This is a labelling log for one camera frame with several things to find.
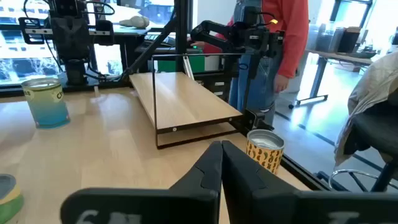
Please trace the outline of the black desk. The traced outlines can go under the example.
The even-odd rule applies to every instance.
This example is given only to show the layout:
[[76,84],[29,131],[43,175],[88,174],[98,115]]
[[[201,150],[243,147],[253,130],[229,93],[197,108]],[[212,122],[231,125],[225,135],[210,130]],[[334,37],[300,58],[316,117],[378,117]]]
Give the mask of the black desk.
[[122,38],[124,45],[124,55],[126,58],[126,64],[123,66],[124,71],[122,76],[126,77],[133,73],[136,73],[141,67],[147,65],[147,61],[152,58],[153,55],[159,55],[160,57],[169,56],[171,50],[159,50],[158,47],[165,40],[165,38],[175,30],[175,21],[170,21],[162,29],[162,32],[152,41],[152,43],[144,48],[142,44],[144,43],[144,37],[147,31],[143,33],[122,33],[117,35],[117,37]]

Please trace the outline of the wooden desk with grey legs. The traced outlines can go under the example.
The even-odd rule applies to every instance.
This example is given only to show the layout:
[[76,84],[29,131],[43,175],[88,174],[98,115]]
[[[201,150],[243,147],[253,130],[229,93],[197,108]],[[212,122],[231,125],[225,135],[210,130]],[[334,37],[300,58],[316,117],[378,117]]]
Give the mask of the wooden desk with grey legs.
[[358,65],[359,67],[368,66],[375,61],[373,58],[357,58],[357,57],[350,57],[345,54],[336,54],[336,53],[329,53],[329,52],[322,52],[316,50],[305,50],[306,53],[317,54],[318,58],[318,68],[315,74],[315,78],[310,90],[310,94],[308,98],[304,99],[296,99],[293,102],[289,103],[288,108],[292,110],[295,107],[298,107],[305,103],[308,100],[320,99],[322,98],[324,101],[328,99],[328,95],[319,95],[319,89],[322,82],[323,74],[326,69],[326,65],[328,63],[328,59],[337,60],[340,62],[349,62],[354,65]]

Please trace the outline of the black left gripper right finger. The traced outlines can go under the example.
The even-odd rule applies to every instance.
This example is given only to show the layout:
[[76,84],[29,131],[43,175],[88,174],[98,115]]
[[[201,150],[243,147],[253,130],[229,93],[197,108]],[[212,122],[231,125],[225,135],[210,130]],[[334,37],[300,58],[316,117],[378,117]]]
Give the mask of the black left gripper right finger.
[[223,141],[223,187],[235,224],[398,224],[398,195],[301,191]]

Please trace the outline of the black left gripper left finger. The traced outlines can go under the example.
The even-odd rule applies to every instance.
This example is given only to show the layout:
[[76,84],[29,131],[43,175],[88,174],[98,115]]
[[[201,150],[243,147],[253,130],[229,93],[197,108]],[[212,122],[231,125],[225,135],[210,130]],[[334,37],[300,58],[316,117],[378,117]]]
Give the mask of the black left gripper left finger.
[[169,189],[87,188],[69,195],[62,224],[218,224],[223,146],[219,141]]

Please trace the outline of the black box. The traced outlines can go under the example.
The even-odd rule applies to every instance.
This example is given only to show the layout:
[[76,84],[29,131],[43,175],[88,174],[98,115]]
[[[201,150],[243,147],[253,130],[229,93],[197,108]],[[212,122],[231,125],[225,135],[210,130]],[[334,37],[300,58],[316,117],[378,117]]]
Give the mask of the black box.
[[340,43],[337,48],[337,52],[346,54],[351,53],[357,43],[360,32],[360,27],[344,28],[343,35],[341,36]]

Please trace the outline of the person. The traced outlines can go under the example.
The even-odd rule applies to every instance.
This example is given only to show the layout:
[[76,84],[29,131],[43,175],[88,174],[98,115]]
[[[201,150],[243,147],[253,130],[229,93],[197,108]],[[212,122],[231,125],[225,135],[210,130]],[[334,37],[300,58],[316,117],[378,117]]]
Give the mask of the person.
[[265,23],[271,32],[285,32],[283,49],[274,58],[260,61],[247,95],[248,71],[241,70],[239,76],[231,80],[228,103],[241,112],[245,109],[264,110],[265,122],[271,125],[279,94],[274,91],[274,78],[279,74],[293,79],[305,50],[309,28],[308,0],[236,0],[228,26],[243,19],[246,6],[261,9],[264,14],[259,22]]

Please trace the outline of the green panel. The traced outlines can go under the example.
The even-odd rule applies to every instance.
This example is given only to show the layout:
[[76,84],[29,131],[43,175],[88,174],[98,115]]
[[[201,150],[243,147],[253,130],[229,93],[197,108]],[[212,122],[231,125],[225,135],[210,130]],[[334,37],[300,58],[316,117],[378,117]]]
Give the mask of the green panel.
[[[204,56],[189,56],[192,72],[205,71],[205,57]],[[175,72],[176,63],[174,60],[157,60],[155,62],[155,69],[157,72]]]

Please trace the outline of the black office chair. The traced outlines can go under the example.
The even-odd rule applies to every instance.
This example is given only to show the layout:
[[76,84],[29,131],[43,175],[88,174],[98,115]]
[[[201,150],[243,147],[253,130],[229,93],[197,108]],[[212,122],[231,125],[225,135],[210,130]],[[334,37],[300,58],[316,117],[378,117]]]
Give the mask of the black office chair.
[[336,182],[334,177],[347,173],[363,192],[367,188],[357,178],[358,174],[376,180],[372,192],[385,192],[388,187],[398,190],[398,89],[385,102],[354,115],[351,120],[351,132],[343,143],[343,152],[351,156],[355,151],[370,147],[390,158],[378,176],[360,170],[340,169],[331,174],[328,185],[334,190],[345,191],[346,188]]

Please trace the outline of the grey rounded object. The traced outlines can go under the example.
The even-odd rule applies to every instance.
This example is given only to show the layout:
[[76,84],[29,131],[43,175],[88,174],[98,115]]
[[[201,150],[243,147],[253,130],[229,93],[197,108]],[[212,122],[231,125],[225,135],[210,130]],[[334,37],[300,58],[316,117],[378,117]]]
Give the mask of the grey rounded object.
[[119,21],[119,25],[124,27],[135,27],[138,29],[145,29],[149,26],[149,19],[145,16],[133,16],[130,19]]

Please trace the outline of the blue and yellow carton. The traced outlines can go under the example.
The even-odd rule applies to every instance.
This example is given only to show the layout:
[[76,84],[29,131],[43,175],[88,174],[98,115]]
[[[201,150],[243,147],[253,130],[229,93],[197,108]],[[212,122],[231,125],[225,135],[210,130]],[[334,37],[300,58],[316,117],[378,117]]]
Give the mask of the blue and yellow carton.
[[58,128],[70,122],[58,78],[31,79],[22,82],[21,86],[36,128]]

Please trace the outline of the black drawer cabinet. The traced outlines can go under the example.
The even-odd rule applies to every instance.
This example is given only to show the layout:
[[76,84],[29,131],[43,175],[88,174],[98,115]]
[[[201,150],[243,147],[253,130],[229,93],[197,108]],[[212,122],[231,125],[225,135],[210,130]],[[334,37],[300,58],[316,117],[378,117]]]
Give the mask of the black drawer cabinet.
[[223,72],[198,72],[193,77],[196,82],[214,93],[223,101],[228,102],[231,77]]

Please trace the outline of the translucent grey container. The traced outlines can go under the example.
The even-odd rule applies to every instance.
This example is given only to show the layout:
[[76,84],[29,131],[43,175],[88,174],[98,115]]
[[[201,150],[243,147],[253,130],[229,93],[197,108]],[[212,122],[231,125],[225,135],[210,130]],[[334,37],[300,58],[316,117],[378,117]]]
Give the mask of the translucent grey container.
[[334,22],[321,24],[315,50],[328,53],[337,52],[344,31],[344,27],[338,27]]

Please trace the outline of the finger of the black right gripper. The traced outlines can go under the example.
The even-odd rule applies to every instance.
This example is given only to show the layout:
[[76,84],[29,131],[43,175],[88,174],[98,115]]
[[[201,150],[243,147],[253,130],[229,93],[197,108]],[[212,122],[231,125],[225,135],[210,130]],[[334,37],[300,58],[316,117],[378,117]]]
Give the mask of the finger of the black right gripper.
[[114,44],[113,23],[108,20],[97,20],[95,24],[95,43],[103,46]]
[[39,19],[20,17],[18,18],[18,22],[25,43],[29,45],[41,45],[45,43]]

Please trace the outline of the yellow pepper print can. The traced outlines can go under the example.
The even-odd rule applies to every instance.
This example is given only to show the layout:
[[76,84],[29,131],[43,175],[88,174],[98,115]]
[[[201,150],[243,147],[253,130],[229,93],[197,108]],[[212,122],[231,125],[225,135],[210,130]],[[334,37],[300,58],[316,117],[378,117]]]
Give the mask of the yellow pepper print can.
[[277,175],[285,142],[272,131],[254,129],[247,134],[246,154],[263,168]]

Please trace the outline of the beige cloth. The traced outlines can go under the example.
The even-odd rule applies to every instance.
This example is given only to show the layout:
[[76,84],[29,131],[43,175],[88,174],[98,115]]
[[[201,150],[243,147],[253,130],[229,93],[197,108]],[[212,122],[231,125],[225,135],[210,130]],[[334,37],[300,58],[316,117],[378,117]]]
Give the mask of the beige cloth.
[[335,142],[335,165],[339,166],[351,157],[344,146],[353,128],[354,116],[370,107],[387,101],[398,88],[398,51],[387,54],[368,67],[348,98],[348,118]]

